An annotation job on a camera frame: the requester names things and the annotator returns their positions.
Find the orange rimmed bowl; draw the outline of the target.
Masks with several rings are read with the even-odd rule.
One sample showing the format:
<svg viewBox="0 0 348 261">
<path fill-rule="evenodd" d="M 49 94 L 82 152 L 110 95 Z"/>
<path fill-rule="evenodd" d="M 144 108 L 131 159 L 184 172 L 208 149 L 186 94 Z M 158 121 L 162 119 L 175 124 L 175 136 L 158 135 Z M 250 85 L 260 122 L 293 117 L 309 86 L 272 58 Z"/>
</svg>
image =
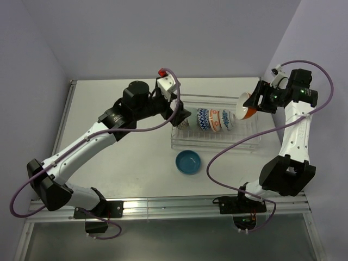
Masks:
<svg viewBox="0 0 348 261">
<path fill-rule="evenodd" d="M 244 103 L 250 98 L 251 94 L 244 92 L 238 98 L 235 115 L 238 120 L 246 120 L 252 117 L 257 110 L 251 107 L 245 107 Z"/>
</svg>

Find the brown patterned bowl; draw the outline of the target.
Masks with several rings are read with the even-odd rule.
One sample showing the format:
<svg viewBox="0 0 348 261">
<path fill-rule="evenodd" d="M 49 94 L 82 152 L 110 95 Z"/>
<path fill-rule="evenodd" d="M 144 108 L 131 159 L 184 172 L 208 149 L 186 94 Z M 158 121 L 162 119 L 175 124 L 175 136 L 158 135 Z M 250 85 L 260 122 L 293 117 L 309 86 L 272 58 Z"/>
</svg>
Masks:
<svg viewBox="0 0 348 261">
<path fill-rule="evenodd" d="M 188 119 L 183 120 L 176 128 L 180 131 L 183 131 L 189 128 Z"/>
</svg>

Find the blue zigzag bowl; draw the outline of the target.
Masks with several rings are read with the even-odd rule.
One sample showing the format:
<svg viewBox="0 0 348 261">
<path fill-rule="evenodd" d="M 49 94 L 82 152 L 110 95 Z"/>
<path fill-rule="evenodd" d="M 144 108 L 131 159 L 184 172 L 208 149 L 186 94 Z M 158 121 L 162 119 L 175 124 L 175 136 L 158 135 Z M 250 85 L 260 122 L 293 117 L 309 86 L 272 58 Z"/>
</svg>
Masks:
<svg viewBox="0 0 348 261">
<path fill-rule="evenodd" d="M 197 122 L 202 131 L 210 130 L 209 110 L 204 108 L 197 109 Z"/>
</svg>

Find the blue floral bowl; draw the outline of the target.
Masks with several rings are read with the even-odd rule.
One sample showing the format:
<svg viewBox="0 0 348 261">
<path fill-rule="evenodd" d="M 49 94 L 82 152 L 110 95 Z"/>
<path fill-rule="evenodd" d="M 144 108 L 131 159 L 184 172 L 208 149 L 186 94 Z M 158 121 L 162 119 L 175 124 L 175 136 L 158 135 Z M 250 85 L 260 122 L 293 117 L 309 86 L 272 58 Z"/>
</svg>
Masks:
<svg viewBox="0 0 348 261">
<path fill-rule="evenodd" d="M 234 114 L 228 109 L 219 110 L 220 125 L 223 132 L 230 132 L 234 127 Z"/>
</svg>

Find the orange floral bowl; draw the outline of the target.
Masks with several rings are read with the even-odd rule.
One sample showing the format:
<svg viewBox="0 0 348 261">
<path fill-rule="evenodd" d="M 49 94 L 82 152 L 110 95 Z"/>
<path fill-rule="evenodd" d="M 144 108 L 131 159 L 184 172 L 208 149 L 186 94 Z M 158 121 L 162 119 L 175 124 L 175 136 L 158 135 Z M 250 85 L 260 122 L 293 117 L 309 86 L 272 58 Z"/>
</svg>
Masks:
<svg viewBox="0 0 348 261">
<path fill-rule="evenodd" d="M 217 109 L 210 109 L 208 112 L 209 124 L 213 132 L 221 130 L 220 116 Z"/>
</svg>

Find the solid teal blue bowl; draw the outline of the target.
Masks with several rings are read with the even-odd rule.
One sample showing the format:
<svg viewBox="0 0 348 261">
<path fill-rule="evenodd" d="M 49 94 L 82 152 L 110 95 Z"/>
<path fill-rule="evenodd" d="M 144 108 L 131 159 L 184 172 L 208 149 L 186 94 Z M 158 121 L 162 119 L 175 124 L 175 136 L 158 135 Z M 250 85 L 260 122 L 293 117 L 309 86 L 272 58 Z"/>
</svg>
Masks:
<svg viewBox="0 0 348 261">
<path fill-rule="evenodd" d="M 201 158 L 199 154 L 192 150 L 184 150 L 177 154 L 175 165 L 179 172 L 185 175 L 194 175 L 201 168 Z"/>
</svg>

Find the teal dashed bowl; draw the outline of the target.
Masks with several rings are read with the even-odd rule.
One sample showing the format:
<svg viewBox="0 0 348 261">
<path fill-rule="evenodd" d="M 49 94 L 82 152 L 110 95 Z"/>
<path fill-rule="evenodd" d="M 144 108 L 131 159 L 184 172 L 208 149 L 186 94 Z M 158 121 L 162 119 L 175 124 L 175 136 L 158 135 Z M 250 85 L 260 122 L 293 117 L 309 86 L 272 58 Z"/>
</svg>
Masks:
<svg viewBox="0 0 348 261">
<path fill-rule="evenodd" d="M 198 119 L 197 119 L 197 109 L 187 107 L 186 110 L 191 112 L 191 115 L 187 118 L 189 128 L 193 131 L 199 130 L 199 124 L 198 124 Z"/>
</svg>

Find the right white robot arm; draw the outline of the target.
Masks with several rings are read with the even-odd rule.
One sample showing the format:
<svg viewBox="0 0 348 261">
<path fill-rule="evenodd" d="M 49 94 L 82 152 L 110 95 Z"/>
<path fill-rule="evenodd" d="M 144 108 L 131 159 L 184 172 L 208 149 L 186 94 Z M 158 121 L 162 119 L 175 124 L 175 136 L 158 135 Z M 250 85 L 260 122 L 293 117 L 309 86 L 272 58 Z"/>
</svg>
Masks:
<svg viewBox="0 0 348 261">
<path fill-rule="evenodd" d="M 235 199 L 241 212 L 253 207 L 254 201 L 279 194 L 296 196 L 315 176 L 316 168 L 310 164 L 308 153 L 309 132 L 318 93 L 310 89 L 312 73 L 295 69 L 287 76 L 280 65 L 272 69 L 274 79 L 260 80 L 253 93 L 243 93 L 237 103 L 236 118 L 246 120 L 256 112 L 274 114 L 284 108 L 285 123 L 279 154 L 261 170 L 258 180 L 246 183 L 246 193 Z"/>
</svg>

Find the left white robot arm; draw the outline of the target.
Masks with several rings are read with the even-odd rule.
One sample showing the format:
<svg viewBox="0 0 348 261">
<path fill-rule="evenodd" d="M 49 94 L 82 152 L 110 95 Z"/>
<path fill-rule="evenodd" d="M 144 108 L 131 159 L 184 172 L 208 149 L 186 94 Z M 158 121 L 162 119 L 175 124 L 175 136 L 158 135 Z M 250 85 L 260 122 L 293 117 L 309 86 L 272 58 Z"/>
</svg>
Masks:
<svg viewBox="0 0 348 261">
<path fill-rule="evenodd" d="M 161 115 L 174 127 L 190 116 L 179 100 L 180 82 L 172 75 L 158 77 L 155 88 L 133 81 L 124 89 L 122 97 L 107 109 L 92 127 L 56 156 L 42 162 L 36 159 L 27 164 L 29 177 L 42 172 L 30 185 L 49 211 L 63 206 L 85 209 L 93 217 L 102 216 L 108 208 L 105 197 L 96 188 L 84 188 L 68 182 L 87 161 L 105 148 L 120 141 L 137 123 L 148 117 Z"/>
</svg>

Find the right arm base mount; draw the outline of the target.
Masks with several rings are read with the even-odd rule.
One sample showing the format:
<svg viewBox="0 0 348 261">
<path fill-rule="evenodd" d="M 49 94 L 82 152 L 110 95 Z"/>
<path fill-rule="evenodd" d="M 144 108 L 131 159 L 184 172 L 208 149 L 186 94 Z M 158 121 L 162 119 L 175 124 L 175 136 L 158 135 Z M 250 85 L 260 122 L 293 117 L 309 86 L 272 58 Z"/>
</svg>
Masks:
<svg viewBox="0 0 348 261">
<path fill-rule="evenodd" d="M 214 198 L 212 203 L 219 206 L 221 215 L 242 214 L 233 217 L 233 222 L 237 229 L 243 231 L 254 229 L 257 224 L 256 214 L 267 211 L 264 202 L 249 200 L 245 196 L 220 196 Z"/>
</svg>

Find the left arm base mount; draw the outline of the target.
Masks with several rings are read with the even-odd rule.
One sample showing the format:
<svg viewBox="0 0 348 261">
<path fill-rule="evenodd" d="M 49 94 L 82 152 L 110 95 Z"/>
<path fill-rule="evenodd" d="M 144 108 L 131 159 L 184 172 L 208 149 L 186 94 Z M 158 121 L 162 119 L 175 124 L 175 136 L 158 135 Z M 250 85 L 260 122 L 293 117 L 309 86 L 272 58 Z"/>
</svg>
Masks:
<svg viewBox="0 0 348 261">
<path fill-rule="evenodd" d="M 85 231 L 89 235 L 103 234 L 107 231 L 110 221 L 113 218 L 121 218 L 123 215 L 123 201 L 104 200 L 93 210 L 85 210 L 76 207 L 74 210 L 74 219 L 85 220 Z"/>
</svg>

